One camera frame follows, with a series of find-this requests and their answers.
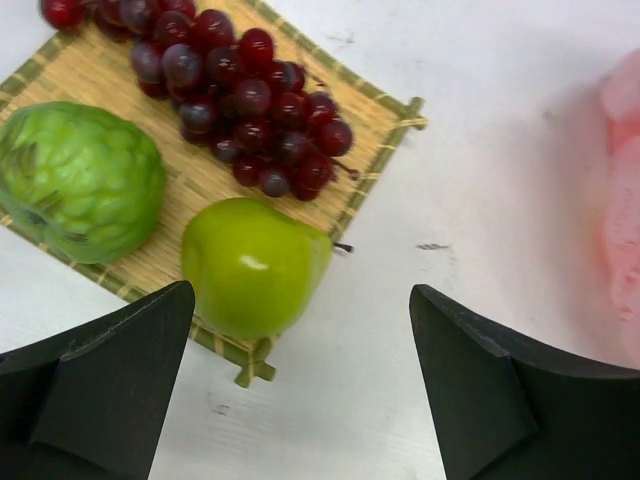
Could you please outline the yellow bamboo mat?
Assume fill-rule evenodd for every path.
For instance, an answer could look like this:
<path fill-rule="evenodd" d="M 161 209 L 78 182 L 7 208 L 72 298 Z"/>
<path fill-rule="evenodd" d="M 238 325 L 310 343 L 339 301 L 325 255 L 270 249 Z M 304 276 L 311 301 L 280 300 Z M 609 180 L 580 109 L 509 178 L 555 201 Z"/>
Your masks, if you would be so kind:
<path fill-rule="evenodd" d="M 346 163 L 357 181 L 340 174 L 309 203 L 290 197 L 275 201 L 287 215 L 339 240 L 410 128 L 427 121 L 420 97 L 403 103 L 360 77 L 280 16 L 263 1 L 219 1 L 238 30 L 257 26 L 274 38 L 277 53 L 304 64 L 321 80 L 349 123 L 355 142 Z M 137 123 L 157 143 L 168 173 L 160 224 L 138 251 L 109 265 L 79 266 L 78 272 L 125 301 L 132 302 L 176 280 L 180 240 L 187 222 L 208 204 L 244 196 L 229 170 L 204 148 L 185 142 L 169 104 L 146 97 L 129 66 L 129 47 L 106 38 L 95 26 L 52 36 L 1 83 L 1 112 L 32 103 L 70 100 L 103 107 Z"/>

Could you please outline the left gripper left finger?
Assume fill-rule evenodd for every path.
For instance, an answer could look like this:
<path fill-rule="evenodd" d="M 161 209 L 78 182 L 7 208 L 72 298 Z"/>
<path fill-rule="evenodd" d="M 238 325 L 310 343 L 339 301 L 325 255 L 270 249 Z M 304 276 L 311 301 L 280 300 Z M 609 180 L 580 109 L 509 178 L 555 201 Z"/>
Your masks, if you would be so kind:
<path fill-rule="evenodd" d="M 148 478 L 194 305 L 174 282 L 2 353 L 2 478 Z"/>

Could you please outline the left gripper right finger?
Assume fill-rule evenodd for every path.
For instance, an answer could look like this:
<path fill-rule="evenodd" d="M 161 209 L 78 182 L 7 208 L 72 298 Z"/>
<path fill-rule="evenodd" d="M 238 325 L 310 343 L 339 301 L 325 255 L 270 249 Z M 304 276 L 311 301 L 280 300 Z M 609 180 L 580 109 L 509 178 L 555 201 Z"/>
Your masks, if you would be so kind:
<path fill-rule="evenodd" d="M 639 373 L 549 346 L 428 285 L 409 311 L 450 479 L 639 475 Z"/>

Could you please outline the yellow green fake pear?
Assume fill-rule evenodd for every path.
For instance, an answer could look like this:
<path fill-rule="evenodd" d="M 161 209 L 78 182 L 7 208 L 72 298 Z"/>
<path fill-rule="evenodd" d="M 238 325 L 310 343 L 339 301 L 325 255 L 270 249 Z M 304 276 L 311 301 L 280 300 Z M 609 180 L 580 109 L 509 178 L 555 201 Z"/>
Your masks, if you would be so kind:
<path fill-rule="evenodd" d="M 195 313 L 243 340 L 282 334 L 304 313 L 337 249 L 323 231 L 246 197 L 215 202 L 184 230 L 182 276 Z"/>

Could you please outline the pink plastic bag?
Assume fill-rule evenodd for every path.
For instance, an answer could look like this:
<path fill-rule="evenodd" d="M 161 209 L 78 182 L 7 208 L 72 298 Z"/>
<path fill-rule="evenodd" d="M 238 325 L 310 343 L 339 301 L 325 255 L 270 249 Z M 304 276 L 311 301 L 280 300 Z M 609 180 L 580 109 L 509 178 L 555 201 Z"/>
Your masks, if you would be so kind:
<path fill-rule="evenodd" d="M 639 320 L 639 51 L 605 77 L 600 105 L 606 121 L 609 183 L 604 247 L 610 296 L 621 319 Z"/>

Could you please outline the green fake fruit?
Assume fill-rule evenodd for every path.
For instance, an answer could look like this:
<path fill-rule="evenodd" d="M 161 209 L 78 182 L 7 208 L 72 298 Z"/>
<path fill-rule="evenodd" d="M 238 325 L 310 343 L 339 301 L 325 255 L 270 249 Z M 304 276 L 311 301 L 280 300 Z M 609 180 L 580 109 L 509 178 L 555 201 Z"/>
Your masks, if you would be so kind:
<path fill-rule="evenodd" d="M 81 264 L 139 249 L 167 173 L 155 142 L 109 111 L 68 101 L 20 107 L 1 126 L 1 205 L 14 225 Z"/>

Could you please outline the red fake grapes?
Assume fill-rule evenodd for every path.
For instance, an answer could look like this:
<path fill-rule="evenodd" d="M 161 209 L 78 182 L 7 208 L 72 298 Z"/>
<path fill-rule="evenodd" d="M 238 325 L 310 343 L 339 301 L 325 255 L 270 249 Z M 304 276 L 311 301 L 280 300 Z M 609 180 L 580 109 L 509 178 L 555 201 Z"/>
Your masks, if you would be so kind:
<path fill-rule="evenodd" d="M 306 91 L 303 64 L 276 58 L 266 30 L 237 34 L 226 13 L 192 1 L 42 1 L 39 10 L 65 33 L 93 20 L 111 40 L 133 40 L 139 88 L 169 98 L 182 136 L 207 144 L 240 185 L 307 202 L 344 166 L 351 127 L 323 83 Z"/>

